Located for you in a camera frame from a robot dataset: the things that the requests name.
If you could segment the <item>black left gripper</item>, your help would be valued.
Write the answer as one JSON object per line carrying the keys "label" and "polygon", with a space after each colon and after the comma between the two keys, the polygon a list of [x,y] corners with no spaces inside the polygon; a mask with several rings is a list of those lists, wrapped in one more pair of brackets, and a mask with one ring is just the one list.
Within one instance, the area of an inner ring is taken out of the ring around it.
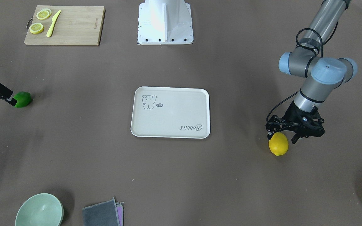
{"label": "black left gripper", "polygon": [[313,106],[310,112],[305,112],[292,102],[283,117],[273,115],[267,117],[266,122],[268,140],[271,140],[275,133],[284,130],[295,133],[291,138],[292,144],[296,144],[303,137],[321,137],[325,133],[324,119],[321,118],[316,106]]}

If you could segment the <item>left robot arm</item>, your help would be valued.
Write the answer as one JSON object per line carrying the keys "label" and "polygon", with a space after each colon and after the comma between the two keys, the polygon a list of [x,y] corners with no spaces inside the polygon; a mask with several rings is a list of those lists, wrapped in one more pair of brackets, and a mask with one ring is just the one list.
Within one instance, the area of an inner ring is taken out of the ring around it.
{"label": "left robot arm", "polygon": [[324,0],[310,26],[300,30],[303,37],[295,37],[295,49],[280,57],[278,66],[282,73],[305,78],[305,81],[292,95],[293,101],[283,117],[268,114],[269,140],[284,130],[294,132],[292,143],[325,133],[319,107],[332,90],[353,79],[358,72],[356,62],[350,58],[323,56],[324,45],[334,35],[338,20],[349,4],[349,0]]}

